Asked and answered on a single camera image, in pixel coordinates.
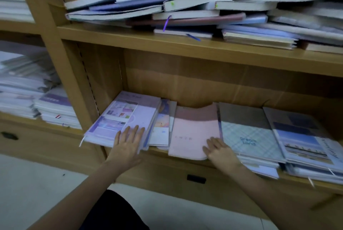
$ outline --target white floor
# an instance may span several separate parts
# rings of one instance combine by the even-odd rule
[[[86,175],[0,154],[0,229],[21,230],[57,204]],[[113,184],[151,230],[277,230],[264,219]]]

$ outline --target purple label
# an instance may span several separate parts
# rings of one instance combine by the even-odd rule
[[[58,96],[56,94],[46,94],[39,100],[54,104],[60,104],[62,106],[71,106],[71,103],[69,102],[69,99],[67,97]]]

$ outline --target black drawer handle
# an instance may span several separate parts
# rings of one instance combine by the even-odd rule
[[[9,133],[9,132],[1,132],[2,136],[7,138],[7,139],[10,139],[10,140],[19,140],[19,138],[13,134],[13,133]]]
[[[191,174],[187,175],[187,180],[194,181],[194,182],[200,183],[200,184],[205,184],[206,183],[206,178],[205,177],[199,177],[199,176],[195,176],[195,175],[191,175]]]

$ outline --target bookshelf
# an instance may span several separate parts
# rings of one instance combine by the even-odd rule
[[[216,39],[198,42],[147,31],[71,23],[64,16],[63,0],[26,1],[36,23],[0,21],[4,32],[1,39],[20,36],[15,33],[40,35],[83,130],[0,114],[2,124],[15,124],[7,127],[12,133],[20,133],[21,128],[27,137],[42,132],[42,139],[35,144],[36,155],[25,154],[25,148],[34,144],[29,138],[26,145],[18,145],[23,150],[16,151],[9,142],[8,148],[15,150],[10,155],[90,173],[91,167],[105,160],[109,150],[87,143],[78,149],[78,144],[83,132],[121,90],[169,98],[188,107],[222,101],[304,112],[315,115],[338,141],[343,140],[342,55],[238,45]],[[54,145],[46,144],[56,135],[63,138],[53,141]],[[63,143],[69,139],[73,139],[70,145]],[[40,150],[45,151],[44,159]],[[265,217],[209,161],[176,159],[157,148],[151,148],[144,156],[146,165],[125,173],[119,182],[225,209],[234,209],[223,205],[226,198],[232,202],[242,200],[247,206],[241,206],[238,212]],[[186,181],[187,174],[208,177],[209,186]],[[313,210],[322,211],[337,197],[343,197],[340,185],[315,182],[313,189],[308,180],[285,174],[270,182]]]

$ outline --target plaid pattern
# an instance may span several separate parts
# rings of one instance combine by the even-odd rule
[[[220,103],[223,140],[237,154],[285,161],[262,109]]]

